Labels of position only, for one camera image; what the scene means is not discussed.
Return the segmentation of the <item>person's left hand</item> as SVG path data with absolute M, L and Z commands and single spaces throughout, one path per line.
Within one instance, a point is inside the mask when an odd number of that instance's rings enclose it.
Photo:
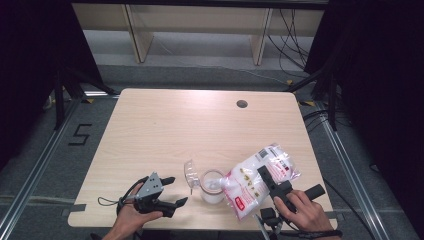
M 102 237 L 102 240 L 125 240 L 131 234 L 142 229 L 147 222 L 154 221 L 162 216 L 161 211 L 139 213 L 135 209 L 132 199 L 125 200 L 112 228 Z

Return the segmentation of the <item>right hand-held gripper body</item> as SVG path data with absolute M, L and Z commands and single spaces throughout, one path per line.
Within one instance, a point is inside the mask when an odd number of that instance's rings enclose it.
M 273 183 L 268 186 L 270 190 L 270 197 L 279 197 L 286 207 L 293 213 L 297 211 L 297 208 L 292 204 L 287 195 L 293 191 L 292 185 L 289 181 L 285 181 L 279 185 Z M 306 196 L 309 200 L 314 200 L 325 194 L 324 188 L 317 184 L 305 191 Z M 273 208 L 263 208 L 260 210 L 260 222 L 269 226 L 272 230 L 280 230 L 284 222 L 288 220 L 281 214 L 276 215 L 276 211 Z

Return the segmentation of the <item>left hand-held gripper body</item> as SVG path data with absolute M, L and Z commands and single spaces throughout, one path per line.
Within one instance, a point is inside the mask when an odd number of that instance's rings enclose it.
M 165 186 L 161 185 L 157 172 L 153 172 L 144 182 L 134 197 L 134 207 L 142 214 L 161 211 L 163 217 L 171 218 L 175 210 L 170 209 L 170 202 L 159 199 Z

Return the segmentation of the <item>black metal stand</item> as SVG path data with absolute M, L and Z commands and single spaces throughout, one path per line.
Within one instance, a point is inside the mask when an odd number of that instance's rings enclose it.
M 287 92 L 294 93 L 295 91 L 305 87 L 306 85 L 312 82 L 315 83 L 315 86 L 311 92 L 311 96 L 314 100 L 323 100 L 324 97 L 327 97 L 327 115 L 329 119 L 329 124 L 332 127 L 332 130 L 336 131 L 337 82 L 331 70 L 328 70 L 323 67 L 308 76 L 307 78 L 303 79 L 302 81 L 289 86 Z
M 63 96 L 63 89 L 68 92 L 72 100 L 81 99 L 85 96 L 81 83 L 88 83 L 89 85 L 105 92 L 109 96 L 118 95 L 118 92 L 105 85 L 100 77 L 93 78 L 88 74 L 71 67 L 60 68 L 54 77 L 54 94 L 56 100 L 55 130 L 58 130 L 65 121 L 65 100 Z

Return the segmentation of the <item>person's right hand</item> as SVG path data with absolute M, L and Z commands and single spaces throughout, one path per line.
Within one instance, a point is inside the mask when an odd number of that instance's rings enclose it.
M 295 206 L 295 212 L 292 212 L 278 196 L 273 198 L 274 204 L 282 216 L 291 221 L 299 230 L 306 232 L 333 230 L 322 206 L 311 201 L 303 191 L 293 190 L 286 197 Z

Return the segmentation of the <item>light wooden shelf unit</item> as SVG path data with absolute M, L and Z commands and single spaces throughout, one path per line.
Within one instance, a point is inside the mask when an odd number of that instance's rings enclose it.
M 143 63 L 156 32 L 241 34 L 250 37 L 253 63 L 262 62 L 268 35 L 313 37 L 321 10 L 74 3 L 84 30 L 126 31 Z

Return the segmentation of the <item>red and white plastic bag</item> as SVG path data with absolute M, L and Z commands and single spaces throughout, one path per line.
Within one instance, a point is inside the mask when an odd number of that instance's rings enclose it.
M 238 163 L 220 179 L 220 184 L 239 220 L 251 214 L 269 195 L 269 189 L 258 172 L 263 166 L 277 184 L 301 175 L 290 155 L 278 144 L 268 145 Z

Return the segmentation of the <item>black curtain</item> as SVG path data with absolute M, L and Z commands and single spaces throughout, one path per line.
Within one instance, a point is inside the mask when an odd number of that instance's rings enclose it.
M 71 0 L 0 0 L 0 170 L 16 156 L 51 92 L 106 93 Z
M 424 239 L 424 0 L 329 0 L 306 70 L 319 70 L 352 20 L 335 74 L 374 163 Z

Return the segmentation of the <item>clear jar with pink handle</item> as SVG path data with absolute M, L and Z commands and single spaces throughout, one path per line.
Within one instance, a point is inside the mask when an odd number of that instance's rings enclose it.
M 184 176 L 190 191 L 200 190 L 200 196 L 208 204 L 219 204 L 224 199 L 221 179 L 224 173 L 218 169 L 199 172 L 193 160 L 184 163 Z

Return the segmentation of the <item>metal floor rail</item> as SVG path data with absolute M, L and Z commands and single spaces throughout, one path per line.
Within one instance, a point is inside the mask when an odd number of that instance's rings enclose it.
M 360 209 L 365 217 L 367 226 L 371 231 L 371 235 L 375 240 L 390 240 L 388 232 L 384 227 L 380 214 L 377 212 L 370 195 L 365 189 L 365 186 L 360 179 L 346 149 L 336 130 L 335 116 L 330 114 L 329 108 L 326 108 L 322 102 L 317 102 L 318 110 L 324 112 L 323 127 L 327 133 L 330 143 L 335 150 L 337 158 L 342 166 L 347 181 L 355 195 Z
M 23 186 L 12 198 L 12 202 L 8 208 L 8 211 L 0 221 L 0 240 L 8 240 L 9 236 L 11 235 L 16 223 L 18 222 L 26 207 L 26 204 L 30 199 L 30 196 L 33 194 L 50 160 L 52 159 L 53 154 L 59 146 L 60 140 L 62 139 L 64 132 L 68 127 L 69 121 L 78 108 L 79 104 L 79 99 L 70 101 L 67 109 L 65 110 L 64 120 L 58 127 L 53 130 L 53 133 L 51 134 L 43 151 L 37 158 L 37 161 L 31 169 Z

